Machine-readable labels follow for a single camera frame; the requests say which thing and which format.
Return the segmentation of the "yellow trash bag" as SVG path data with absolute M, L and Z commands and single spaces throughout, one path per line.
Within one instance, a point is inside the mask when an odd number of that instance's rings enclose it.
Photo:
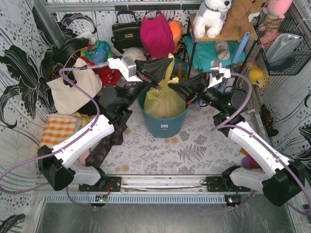
M 179 83 L 179 77 L 172 77 L 174 68 L 174 56 L 169 53 L 172 59 L 165 72 L 164 78 L 159 82 L 159 88 L 151 89 L 146 93 L 143 110 L 153 117 L 172 118 L 180 115 L 186 109 L 186 102 L 168 84 Z

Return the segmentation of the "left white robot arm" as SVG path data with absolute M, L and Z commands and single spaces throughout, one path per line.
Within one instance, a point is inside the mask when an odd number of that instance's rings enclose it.
M 93 102 L 96 115 L 86 126 L 52 148 L 42 146 L 39 149 L 39 170 L 53 190 L 60 191 L 74 183 L 102 189 L 106 176 L 100 168 L 78 168 L 74 162 L 96 142 L 126 124 L 132 114 L 129 107 L 148 86 L 158 87 L 172 62 L 171 57 L 153 61 L 133 61 L 131 58 L 123 57 L 110 58 L 107 62 L 94 66 L 85 65 L 60 70 L 60 76 L 64 78 L 66 71 L 110 67 L 119 70 L 127 80 L 127 84 L 123 87 L 104 86 L 100 90 L 100 99 Z

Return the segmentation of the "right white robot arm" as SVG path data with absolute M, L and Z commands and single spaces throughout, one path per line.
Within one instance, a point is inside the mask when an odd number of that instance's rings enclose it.
M 258 191 L 275 206 L 282 206 L 302 192 L 307 201 L 311 198 L 305 189 L 305 166 L 299 161 L 290 159 L 277 152 L 263 140 L 245 121 L 241 113 L 246 111 L 247 102 L 252 93 L 251 82 L 243 75 L 248 84 L 248 91 L 232 89 L 219 91 L 215 82 L 223 78 L 237 76 L 237 73 L 199 74 L 188 80 L 177 83 L 170 81 L 168 86 L 188 105 L 201 100 L 219 111 L 213 117 L 215 130 L 238 143 L 262 169 L 256 172 L 241 166 L 232 166 L 222 173 L 222 187 L 226 191 Z

